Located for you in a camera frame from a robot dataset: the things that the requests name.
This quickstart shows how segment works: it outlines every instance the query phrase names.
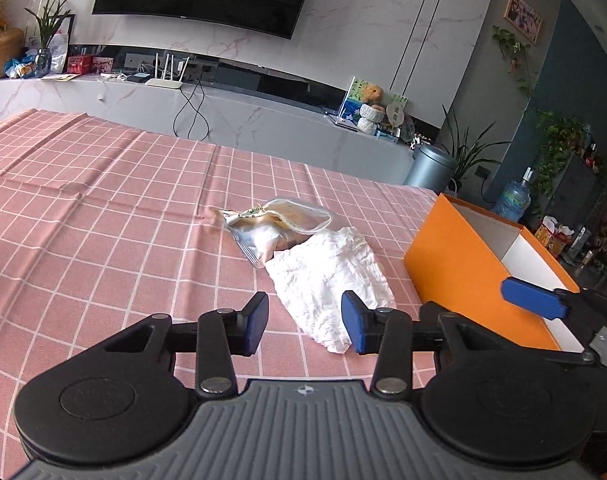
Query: white tissue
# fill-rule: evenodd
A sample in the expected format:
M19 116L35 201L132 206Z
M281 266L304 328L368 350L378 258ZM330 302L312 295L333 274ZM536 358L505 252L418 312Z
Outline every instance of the white tissue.
M354 290L370 309L396 308L372 249L354 227L324 229L292 249L277 251L266 270L297 326L330 352L343 354L350 346L341 320L345 290Z

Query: glass vase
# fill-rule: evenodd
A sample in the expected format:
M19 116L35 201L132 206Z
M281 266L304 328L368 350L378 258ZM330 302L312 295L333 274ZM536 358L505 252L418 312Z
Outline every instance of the glass vase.
M53 63L53 53L49 48L40 48L35 56L35 77L43 77L50 74Z

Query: black cable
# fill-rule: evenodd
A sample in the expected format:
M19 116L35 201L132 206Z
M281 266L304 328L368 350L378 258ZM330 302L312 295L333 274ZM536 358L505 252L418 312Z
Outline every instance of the black cable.
M483 195L483 186L486 185L487 180L488 180L488 177L484 178L483 182L481 183L481 198L483 199L483 201L485 203L490 204L490 205L495 205L497 203L496 200L494 202L490 202L490 201L486 200L486 197L484 197L484 195Z
M199 106L197 106L197 108L195 108L195 106L192 104L192 98L195 95L197 86L199 86L199 88L201 89L201 101L199 102ZM190 96L186 96L186 94L184 94L182 88L180 88L180 92L181 92L181 95L184 96L186 103L180 108L180 111L177 112L177 115L175 115L175 120L172 121L172 133L175 134L175 137L179 137L177 130L176 130L177 119L179 118L181 112L186 108L186 106L190 105L190 107L195 111L195 117L193 118L192 124L190 125L190 127L188 129L188 134L186 135L186 139L190 138L190 132L192 131L192 128L195 126L195 122L197 121L197 116L200 116L206 123L206 134L201 139L199 139L199 142L202 142L203 140L206 140L206 138L210 134L210 124L208 124L208 120L204 117L203 113L201 113L199 111L201 109L201 105L204 103L204 99L206 98L206 93L204 92L204 87L201 85L201 77L199 77L199 79L197 80L197 84L192 89L192 93L190 94Z

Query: blue water bottle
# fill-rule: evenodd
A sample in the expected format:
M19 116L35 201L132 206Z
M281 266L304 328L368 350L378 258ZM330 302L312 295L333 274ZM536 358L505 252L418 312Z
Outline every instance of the blue water bottle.
M525 210L530 206L528 183L533 173L534 170L528 168L525 170L521 182L513 180L509 184L506 184L501 196L497 199L497 203L492 208L492 212L513 222L518 222L523 213L525 213Z

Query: pink checkered tablecloth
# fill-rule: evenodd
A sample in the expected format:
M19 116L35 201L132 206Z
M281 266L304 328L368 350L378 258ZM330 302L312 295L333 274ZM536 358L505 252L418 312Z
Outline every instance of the pink checkered tablecloth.
M234 358L247 378L363 378L376 356L330 354L302 335L265 270L244 259L213 208L296 196L347 217L377 255L399 307L419 298L401 258L435 201L257 153L149 134L85 114L27 110L0 123L0 476L25 462L18 390L59 362L155 312L194 321L270 295L260 349ZM415 386L434 374L415 356ZM194 356L176 375L194 385Z

